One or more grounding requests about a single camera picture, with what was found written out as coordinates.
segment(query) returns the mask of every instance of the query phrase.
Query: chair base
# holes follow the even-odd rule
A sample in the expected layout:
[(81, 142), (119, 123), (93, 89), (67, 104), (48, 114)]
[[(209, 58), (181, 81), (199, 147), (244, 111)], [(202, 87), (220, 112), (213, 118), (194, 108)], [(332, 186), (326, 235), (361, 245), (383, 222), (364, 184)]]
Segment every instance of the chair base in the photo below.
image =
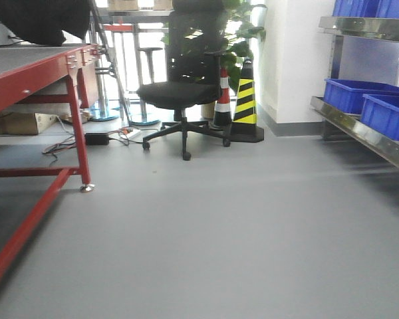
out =
[(182, 132), (182, 157), (186, 161), (191, 159), (191, 154), (186, 150), (188, 132), (197, 132), (204, 135), (214, 136), (215, 138), (221, 138), (223, 140), (223, 146), (226, 148), (231, 145), (231, 141), (226, 135), (220, 134), (208, 128), (208, 121), (188, 122), (186, 117), (182, 117), (180, 122), (162, 122), (162, 127), (159, 132), (145, 136), (142, 144), (144, 150), (149, 150), (149, 140), (175, 132)]

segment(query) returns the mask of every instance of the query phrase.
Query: office chair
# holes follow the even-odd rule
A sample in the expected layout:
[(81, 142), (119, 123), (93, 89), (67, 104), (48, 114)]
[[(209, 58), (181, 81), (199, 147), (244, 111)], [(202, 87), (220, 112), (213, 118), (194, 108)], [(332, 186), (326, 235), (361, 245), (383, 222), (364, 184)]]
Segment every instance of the office chair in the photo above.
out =
[(221, 138), (224, 147), (231, 143), (224, 134), (210, 130), (208, 121), (188, 122), (185, 113), (186, 108), (220, 97), (219, 60), (225, 53), (221, 48), (227, 13), (221, 0), (173, 0), (173, 8), (168, 22), (168, 81), (141, 85), (137, 93), (157, 108), (174, 110), (174, 120), (178, 121), (163, 122), (159, 132), (144, 137), (144, 150), (150, 149), (148, 141), (152, 138), (182, 132), (182, 157), (189, 161), (189, 131)]

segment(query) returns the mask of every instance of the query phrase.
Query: blue plastic bin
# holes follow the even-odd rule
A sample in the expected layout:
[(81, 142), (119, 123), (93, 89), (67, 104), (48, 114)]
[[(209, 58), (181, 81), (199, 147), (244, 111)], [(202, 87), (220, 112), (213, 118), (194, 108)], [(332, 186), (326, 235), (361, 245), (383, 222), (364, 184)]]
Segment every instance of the blue plastic bin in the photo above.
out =
[(363, 94), (399, 95), (399, 86), (365, 81), (325, 79), (324, 102), (349, 114), (361, 114)]
[(399, 0), (380, 0), (376, 16), (399, 19)]
[(370, 128), (399, 141), (399, 96), (364, 95), (360, 121)]
[(335, 17), (375, 17), (380, 0), (336, 0)]

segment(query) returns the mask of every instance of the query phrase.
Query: power adapter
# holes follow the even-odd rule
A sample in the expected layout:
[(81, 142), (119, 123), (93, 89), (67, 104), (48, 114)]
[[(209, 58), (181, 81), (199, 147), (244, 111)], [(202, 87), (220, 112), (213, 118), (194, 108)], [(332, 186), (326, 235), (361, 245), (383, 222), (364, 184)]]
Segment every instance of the power adapter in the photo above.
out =
[(108, 145), (108, 133), (86, 133), (84, 135), (86, 145)]

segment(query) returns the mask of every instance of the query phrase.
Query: traffic cone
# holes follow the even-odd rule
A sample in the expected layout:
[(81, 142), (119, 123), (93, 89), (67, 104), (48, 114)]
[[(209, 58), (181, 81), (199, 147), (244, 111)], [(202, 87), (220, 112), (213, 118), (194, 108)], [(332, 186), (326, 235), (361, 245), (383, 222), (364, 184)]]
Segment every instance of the traffic cone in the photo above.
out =
[(220, 69), (221, 96), (214, 108), (213, 126), (220, 128), (232, 122), (231, 100), (229, 97), (229, 78), (225, 68)]
[(253, 63), (245, 60), (239, 79), (237, 105), (230, 129), (232, 142), (257, 143), (265, 139), (263, 128), (257, 126), (255, 107)]

